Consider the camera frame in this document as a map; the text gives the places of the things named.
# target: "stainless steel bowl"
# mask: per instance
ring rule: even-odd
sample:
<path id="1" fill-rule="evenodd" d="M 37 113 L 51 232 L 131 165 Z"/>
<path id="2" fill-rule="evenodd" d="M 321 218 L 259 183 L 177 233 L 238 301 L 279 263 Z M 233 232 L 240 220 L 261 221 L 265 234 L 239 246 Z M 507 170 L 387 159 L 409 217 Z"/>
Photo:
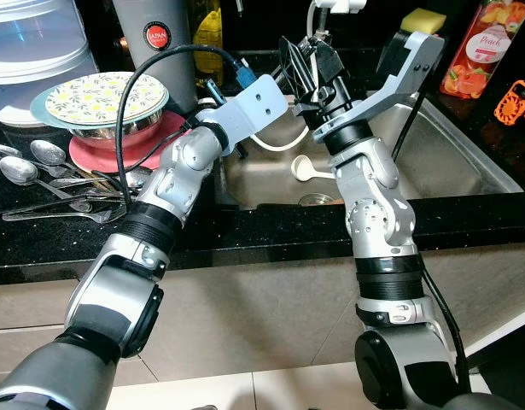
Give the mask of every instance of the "stainless steel bowl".
<path id="1" fill-rule="evenodd" d="M 122 127 L 122 146 L 124 148 L 131 147 L 151 138 L 160 128 L 162 115 L 163 109 L 159 109 L 148 117 L 125 124 Z M 69 129 L 69 131 L 92 147 L 101 149 L 115 148 L 115 124 L 91 130 Z"/>

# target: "yellow bottle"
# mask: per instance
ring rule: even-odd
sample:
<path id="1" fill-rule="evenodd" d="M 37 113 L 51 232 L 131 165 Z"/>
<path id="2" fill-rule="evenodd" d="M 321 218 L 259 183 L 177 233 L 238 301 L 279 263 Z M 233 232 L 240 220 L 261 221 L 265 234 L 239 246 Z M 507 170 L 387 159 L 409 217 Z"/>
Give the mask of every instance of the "yellow bottle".
<path id="1" fill-rule="evenodd" d="M 190 0 L 190 32 L 193 44 L 209 44 L 222 48 L 222 19 L 219 0 Z M 221 56 L 204 51 L 194 52 L 196 83 L 212 78 L 222 85 L 224 68 Z"/>

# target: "orange bottle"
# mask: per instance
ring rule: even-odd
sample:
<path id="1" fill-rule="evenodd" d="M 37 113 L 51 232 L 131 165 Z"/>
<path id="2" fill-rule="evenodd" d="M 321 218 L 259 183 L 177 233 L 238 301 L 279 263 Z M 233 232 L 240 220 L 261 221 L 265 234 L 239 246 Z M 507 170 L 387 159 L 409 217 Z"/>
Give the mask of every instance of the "orange bottle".
<path id="1" fill-rule="evenodd" d="M 440 91 L 461 98 L 480 97 L 524 20 L 523 1 L 482 1 Z"/>

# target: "red label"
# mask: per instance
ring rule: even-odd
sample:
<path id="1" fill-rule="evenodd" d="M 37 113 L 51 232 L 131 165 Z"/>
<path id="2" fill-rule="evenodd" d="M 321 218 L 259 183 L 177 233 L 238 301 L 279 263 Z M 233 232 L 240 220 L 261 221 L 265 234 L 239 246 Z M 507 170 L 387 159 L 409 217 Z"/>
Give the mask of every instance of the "red label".
<path id="1" fill-rule="evenodd" d="M 154 50 L 164 50 L 171 43 L 171 33 L 163 23 L 153 21 L 144 28 L 144 39 Z"/>

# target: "yellow sponge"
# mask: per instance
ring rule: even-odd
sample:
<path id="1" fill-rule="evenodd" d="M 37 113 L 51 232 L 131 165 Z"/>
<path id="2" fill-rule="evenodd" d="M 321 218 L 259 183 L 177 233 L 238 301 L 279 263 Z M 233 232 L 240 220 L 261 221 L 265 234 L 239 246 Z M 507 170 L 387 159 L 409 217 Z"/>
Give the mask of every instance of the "yellow sponge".
<path id="1" fill-rule="evenodd" d="M 435 34 L 444 24 L 444 20 L 446 20 L 445 15 L 418 8 L 402 19 L 400 29 L 407 32 Z"/>

